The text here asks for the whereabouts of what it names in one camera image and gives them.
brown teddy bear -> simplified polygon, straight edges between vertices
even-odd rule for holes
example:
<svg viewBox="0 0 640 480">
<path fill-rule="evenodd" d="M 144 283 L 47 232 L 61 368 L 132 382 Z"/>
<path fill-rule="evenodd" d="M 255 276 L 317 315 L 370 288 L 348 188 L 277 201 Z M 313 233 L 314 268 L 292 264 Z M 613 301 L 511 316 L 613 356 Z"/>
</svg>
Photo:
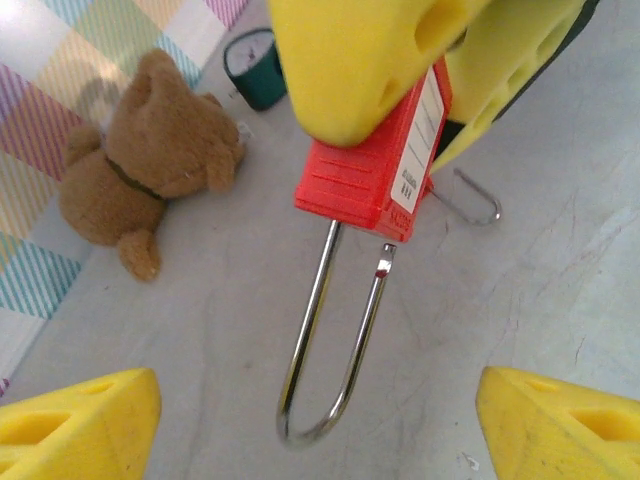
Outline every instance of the brown teddy bear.
<svg viewBox="0 0 640 480">
<path fill-rule="evenodd" d="M 244 152 L 216 98 L 194 94 L 173 59 L 154 49 L 141 58 L 104 145 L 93 126 L 70 132 L 60 211 L 89 242 L 117 246 L 129 272 L 150 281 L 160 268 L 154 233 L 167 201 L 229 190 Z"/>
</svg>

white surface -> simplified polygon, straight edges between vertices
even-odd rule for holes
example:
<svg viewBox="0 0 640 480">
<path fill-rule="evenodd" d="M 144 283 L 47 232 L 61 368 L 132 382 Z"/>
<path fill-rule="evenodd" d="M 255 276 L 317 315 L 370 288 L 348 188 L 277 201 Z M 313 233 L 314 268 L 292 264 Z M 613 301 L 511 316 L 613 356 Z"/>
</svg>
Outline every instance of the white surface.
<svg viewBox="0 0 640 480">
<path fill-rule="evenodd" d="M 264 24 L 251 5 L 236 32 Z M 97 249 L 10 389 L 18 400 L 137 365 L 164 397 L 149 479 L 493 480 L 474 410 L 483 366 L 640 396 L 640 4 L 592 23 L 458 158 L 504 217 L 467 226 L 434 198 L 399 248 L 342 421 L 290 452 L 275 410 L 326 221 L 296 211 L 309 145 L 287 100 L 252 113 L 236 188 L 178 202 L 160 278 L 137 285 Z M 219 55 L 207 85 L 231 90 Z M 450 165 L 435 181 L 451 191 Z M 460 189 L 456 199 L 475 205 Z M 347 231 L 299 397 L 314 422 L 338 388 L 381 240 Z"/>
</svg>

metal hook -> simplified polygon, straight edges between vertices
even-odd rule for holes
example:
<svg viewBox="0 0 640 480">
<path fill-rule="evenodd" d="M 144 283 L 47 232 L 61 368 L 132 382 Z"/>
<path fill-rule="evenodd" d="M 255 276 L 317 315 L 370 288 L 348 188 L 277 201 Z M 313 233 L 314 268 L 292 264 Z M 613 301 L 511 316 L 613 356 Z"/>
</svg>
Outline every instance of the metal hook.
<svg viewBox="0 0 640 480">
<path fill-rule="evenodd" d="M 433 189 L 431 193 L 433 193 L 433 195 L 438 200 L 449 207 L 449 209 L 453 210 L 460 218 L 462 218 L 465 222 L 470 223 L 471 225 L 490 225 L 500 220 L 500 217 L 502 217 L 502 204 L 500 203 L 500 200 L 498 200 L 495 195 L 487 191 L 482 185 L 479 185 L 474 179 L 469 177 L 469 175 L 464 173 L 459 168 L 454 168 L 453 173 L 454 175 L 460 177 L 469 187 L 471 187 L 472 190 L 474 190 L 487 202 L 493 205 L 493 213 L 491 215 L 485 218 L 472 218 L 468 216 L 460 207 L 455 205 L 451 200 L 439 194 L 435 189 Z"/>
<path fill-rule="evenodd" d="M 307 446 L 318 441 L 333 428 L 344 413 L 358 377 L 360 364 L 362 363 L 362 358 L 369 341 L 371 327 L 373 326 L 378 311 L 378 305 L 382 298 L 387 276 L 393 264 L 396 246 L 387 243 L 382 247 L 378 267 L 362 315 L 358 336 L 351 352 L 351 358 L 349 359 L 349 364 L 344 379 L 342 380 L 342 386 L 340 387 L 338 396 L 329 411 L 313 427 L 302 432 L 293 431 L 290 422 L 291 407 L 296 393 L 296 386 L 304 369 L 304 360 L 313 337 L 315 322 L 322 310 L 322 299 L 324 298 L 328 284 L 329 271 L 336 251 L 338 250 L 341 233 L 342 224 L 337 220 L 333 220 L 329 226 L 327 239 L 324 249 L 322 250 L 318 271 L 313 282 L 313 287 L 311 288 L 311 295 L 309 296 L 309 303 L 307 304 L 302 325 L 300 326 L 300 333 L 291 359 L 291 365 L 289 366 L 289 371 L 287 372 L 282 387 L 280 403 L 278 405 L 277 428 L 281 440 L 291 446 Z"/>
</svg>

